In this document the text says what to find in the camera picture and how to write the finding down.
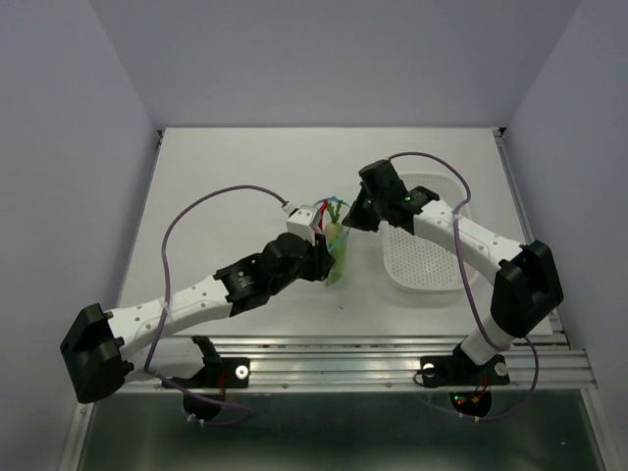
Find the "red toy chili pepper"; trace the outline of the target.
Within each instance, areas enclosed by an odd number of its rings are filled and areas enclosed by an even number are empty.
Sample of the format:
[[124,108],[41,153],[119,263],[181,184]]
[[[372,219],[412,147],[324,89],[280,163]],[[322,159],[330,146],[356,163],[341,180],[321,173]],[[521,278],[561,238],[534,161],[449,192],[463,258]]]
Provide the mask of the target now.
[[324,230],[324,218],[325,218],[325,213],[327,211],[328,205],[329,205],[329,202],[327,200],[324,200],[320,204],[320,207],[318,208],[318,214],[319,214],[318,230],[320,232]]

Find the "green toy pepper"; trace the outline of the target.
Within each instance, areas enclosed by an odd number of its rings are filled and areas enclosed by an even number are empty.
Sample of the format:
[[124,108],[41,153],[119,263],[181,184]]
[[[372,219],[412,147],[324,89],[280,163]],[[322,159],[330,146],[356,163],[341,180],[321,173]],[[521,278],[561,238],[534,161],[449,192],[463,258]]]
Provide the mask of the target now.
[[329,277],[327,278],[327,285],[332,286],[338,283],[344,273],[346,254],[347,254],[347,241],[335,243],[331,247],[330,254],[333,256],[335,263],[330,270]]

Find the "white toy radish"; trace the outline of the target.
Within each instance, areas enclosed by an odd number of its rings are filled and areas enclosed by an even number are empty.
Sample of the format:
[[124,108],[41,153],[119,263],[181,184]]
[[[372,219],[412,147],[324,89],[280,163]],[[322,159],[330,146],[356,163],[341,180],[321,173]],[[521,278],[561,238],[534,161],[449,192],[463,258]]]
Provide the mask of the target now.
[[342,209],[346,206],[343,200],[329,201],[326,214],[329,221],[324,227],[324,235],[329,247],[339,242],[344,234],[344,227],[341,223]]

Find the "clear zip top bag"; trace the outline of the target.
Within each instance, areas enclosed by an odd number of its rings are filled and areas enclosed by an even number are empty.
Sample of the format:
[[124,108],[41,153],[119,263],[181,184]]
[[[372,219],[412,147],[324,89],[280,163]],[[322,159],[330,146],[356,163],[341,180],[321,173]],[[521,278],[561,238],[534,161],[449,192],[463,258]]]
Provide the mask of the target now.
[[321,214],[319,231],[325,236],[328,251],[335,261],[326,280],[327,286],[333,286],[344,274],[350,228],[342,224],[342,217],[349,205],[336,196],[330,196],[318,200],[315,207]]

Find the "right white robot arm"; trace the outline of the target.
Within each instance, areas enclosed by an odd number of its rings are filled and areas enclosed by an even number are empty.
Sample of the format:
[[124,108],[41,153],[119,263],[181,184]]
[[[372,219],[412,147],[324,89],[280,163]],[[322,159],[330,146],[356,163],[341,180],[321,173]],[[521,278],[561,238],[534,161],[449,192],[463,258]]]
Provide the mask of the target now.
[[362,168],[358,175],[360,191],[345,225],[364,232],[376,231],[381,223],[402,229],[454,254],[460,269],[471,266],[493,287],[489,315],[475,319],[475,331],[444,366],[436,366],[436,376],[453,372],[463,383],[475,382],[491,360],[526,338],[563,301],[545,243],[504,238],[462,216],[458,207],[426,187],[407,188],[389,159]]

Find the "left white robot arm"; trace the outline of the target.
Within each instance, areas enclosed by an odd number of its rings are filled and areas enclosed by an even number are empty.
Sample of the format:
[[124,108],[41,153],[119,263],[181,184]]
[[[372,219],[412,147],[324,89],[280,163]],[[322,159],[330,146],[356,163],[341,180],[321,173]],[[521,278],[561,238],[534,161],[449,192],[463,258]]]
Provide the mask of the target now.
[[261,307],[297,280],[323,282],[334,264],[322,235],[308,241],[283,233],[189,288],[128,308],[82,308],[60,344],[78,402],[115,393],[142,368],[132,358],[145,352],[152,360],[157,341]]

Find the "white perforated plastic basket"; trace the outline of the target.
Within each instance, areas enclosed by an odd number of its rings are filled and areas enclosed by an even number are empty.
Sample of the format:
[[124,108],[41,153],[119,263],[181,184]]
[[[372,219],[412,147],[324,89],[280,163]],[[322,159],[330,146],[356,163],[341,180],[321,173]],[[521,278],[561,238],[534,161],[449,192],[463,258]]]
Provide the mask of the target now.
[[[459,180],[447,175],[405,172],[399,177],[407,189],[424,186],[451,208],[466,195]],[[413,292],[463,289],[454,253],[387,222],[380,224],[380,234],[385,270],[398,288]]]

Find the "aluminium frame rail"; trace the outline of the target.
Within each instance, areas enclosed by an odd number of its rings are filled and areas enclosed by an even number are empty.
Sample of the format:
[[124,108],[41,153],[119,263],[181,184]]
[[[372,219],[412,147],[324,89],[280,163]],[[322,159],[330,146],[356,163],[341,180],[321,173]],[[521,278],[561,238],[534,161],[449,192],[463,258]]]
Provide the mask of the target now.
[[[456,338],[419,337],[214,337],[223,358],[249,360],[249,393],[405,393],[424,356],[446,355]],[[536,380],[540,390],[596,387],[587,353],[571,349],[561,336],[519,342],[505,353],[509,388],[524,391]]]

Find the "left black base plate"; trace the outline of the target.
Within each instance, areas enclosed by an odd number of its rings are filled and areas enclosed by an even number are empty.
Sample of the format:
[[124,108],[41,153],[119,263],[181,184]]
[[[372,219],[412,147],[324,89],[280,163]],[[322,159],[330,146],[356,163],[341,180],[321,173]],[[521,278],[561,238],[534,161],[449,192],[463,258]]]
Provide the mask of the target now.
[[250,359],[222,357],[219,363],[204,365],[194,375],[173,377],[170,381],[187,390],[243,390],[249,386]]

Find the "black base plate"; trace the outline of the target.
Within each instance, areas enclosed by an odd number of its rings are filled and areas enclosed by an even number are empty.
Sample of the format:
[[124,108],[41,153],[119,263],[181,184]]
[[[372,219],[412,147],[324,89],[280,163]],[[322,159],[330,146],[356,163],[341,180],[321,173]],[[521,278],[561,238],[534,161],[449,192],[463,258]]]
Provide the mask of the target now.
[[484,365],[455,355],[423,356],[413,380],[428,389],[444,387],[475,387],[510,384],[505,358],[496,355]]
[[250,359],[222,357],[219,363],[204,365],[194,375],[173,377],[170,381],[187,390],[243,390],[249,386]]

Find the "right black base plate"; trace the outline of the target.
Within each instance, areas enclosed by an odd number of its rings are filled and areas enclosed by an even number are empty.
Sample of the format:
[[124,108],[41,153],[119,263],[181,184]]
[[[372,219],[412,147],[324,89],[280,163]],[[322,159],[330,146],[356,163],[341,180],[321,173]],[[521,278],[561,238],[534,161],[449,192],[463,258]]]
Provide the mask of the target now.
[[484,365],[455,355],[423,356],[413,380],[428,389],[444,387],[475,387],[510,384],[505,358],[496,355]]

